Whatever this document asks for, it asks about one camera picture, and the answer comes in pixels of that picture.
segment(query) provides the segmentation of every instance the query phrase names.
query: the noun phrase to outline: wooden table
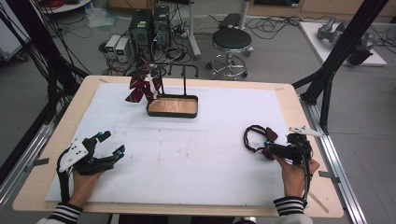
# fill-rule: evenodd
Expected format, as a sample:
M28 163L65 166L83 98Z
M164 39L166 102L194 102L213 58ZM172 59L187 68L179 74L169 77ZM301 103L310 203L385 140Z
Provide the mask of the wooden table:
M53 133L40 159L49 158L49 164L35 167L18 194L13 208L17 211L52 211L56 202L46 202L45 196L56 175L56 161L67 148L86 109L101 83L129 83L129 77L86 77L75 98L66 110L61 122ZM182 79L165 79L164 85L182 86ZM260 89L275 91L285 123L288 127L309 127L304 111L290 84L231 82L214 80L188 80L187 86ZM319 170L327 172L314 137L308 136L314 158L321 165ZM310 217L341 217L344 214L332 181L315 175L308 196L309 206L305 212ZM87 203L85 212L127 213L127 214L167 214L167 215L209 215L233 217L276 217L275 208L260 206L221 205L177 205L177 204L136 204L136 203Z

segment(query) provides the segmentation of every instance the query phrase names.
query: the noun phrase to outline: wooden tray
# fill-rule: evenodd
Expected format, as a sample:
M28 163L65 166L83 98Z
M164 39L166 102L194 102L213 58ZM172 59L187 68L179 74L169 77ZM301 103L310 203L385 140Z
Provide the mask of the wooden tray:
M152 117L194 119L198 115L198 97L165 94L151 102L146 109Z

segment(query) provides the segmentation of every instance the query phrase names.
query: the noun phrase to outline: human hand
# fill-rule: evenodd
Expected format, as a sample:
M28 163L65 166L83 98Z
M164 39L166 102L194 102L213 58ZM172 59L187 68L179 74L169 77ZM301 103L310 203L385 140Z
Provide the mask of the human hand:
M76 170L73 170L74 192L69 203L82 208L91 197L96 181L102 173L104 172L94 175L80 175Z
M274 155L274 158L282 168L282 180L285 190L285 197L296 196L301 198L305 189L304 167L300 165L288 164L283 158L280 158L276 155ZM310 174L313 175L318 168L319 163L314 159L311 159L309 161Z

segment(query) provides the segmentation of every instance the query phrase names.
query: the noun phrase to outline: human arm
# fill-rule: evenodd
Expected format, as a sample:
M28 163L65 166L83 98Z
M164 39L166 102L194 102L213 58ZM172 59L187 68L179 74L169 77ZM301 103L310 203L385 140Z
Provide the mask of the human arm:
M73 171L74 191L68 203L58 203L52 215L43 218L37 224L75 224L82 212L82 207L92 195L96 181L102 173L80 175Z
M304 168L291 165L283 158L274 155L282 168L282 180L285 197L274 200L279 220L276 223L312 223L312 219L304 214L305 203L302 195L305 188ZM313 175L319 168L319 163L314 159L309 161L310 174Z

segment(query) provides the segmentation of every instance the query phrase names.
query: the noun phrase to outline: floor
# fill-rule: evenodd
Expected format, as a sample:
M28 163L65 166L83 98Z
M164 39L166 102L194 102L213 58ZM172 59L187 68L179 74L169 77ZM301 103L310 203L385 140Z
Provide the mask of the floor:
M123 34L128 29L128 15L117 15L121 18L115 19L114 26L91 29L86 26L87 19L82 10L64 13L58 18L61 26L70 31L64 36L67 46L92 74L100 75L106 70L105 57L99 52L99 45L110 35ZM205 69L205 65L219 52L211 48L211 37L206 33L213 33L218 24L211 17L202 16L195 20L196 28L200 28L196 33L201 33L196 38L202 57L189 63L201 69L199 79L210 79L211 72ZM390 28L389 36L396 36L395 25L378 24L376 28L378 31ZM238 78L238 81L293 83L316 72L321 66L297 27L285 26L275 36L263 32L254 35L249 29L247 32L253 38L254 52L250 57L244 57L248 76ZM59 39L54 39L54 42L64 53ZM190 47L187 40L184 44ZM396 184L396 54L381 47L375 47L375 51L388 65L342 66L338 70L332 85L329 132L367 222L393 223L396 219L396 188L393 187ZM229 77L216 79L233 81ZM303 93L304 90L306 87L297 92ZM3 164L46 104L47 83L31 61L12 60L1 63L0 95L4 99L0 101L0 163ZM12 201L19 187L16 186L0 211L2 223L35 223L49 215L14 211ZM106 214L83 214L79 223L106 223L107 218ZM170 223L188 221L189 217L171 217ZM347 215L337 219L314 218L314 221L350 223ZM260 224L274 222L273 218L258 218Z

